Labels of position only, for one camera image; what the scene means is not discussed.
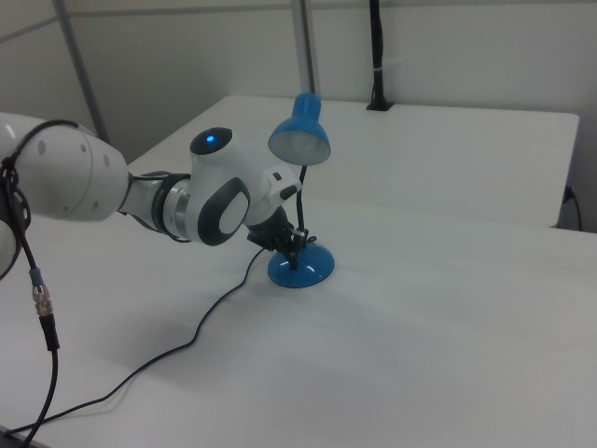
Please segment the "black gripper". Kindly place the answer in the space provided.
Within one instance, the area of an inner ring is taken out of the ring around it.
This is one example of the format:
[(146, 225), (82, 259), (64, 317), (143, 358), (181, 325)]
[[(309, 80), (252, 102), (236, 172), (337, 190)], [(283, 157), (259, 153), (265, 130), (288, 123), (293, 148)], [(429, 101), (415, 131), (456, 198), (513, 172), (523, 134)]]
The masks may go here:
[(294, 228), (287, 218), (283, 207), (277, 207), (265, 221), (247, 227), (247, 239), (269, 251), (277, 251), (289, 262), (289, 269), (296, 270), (299, 246), (306, 246), (317, 241), (307, 229)]

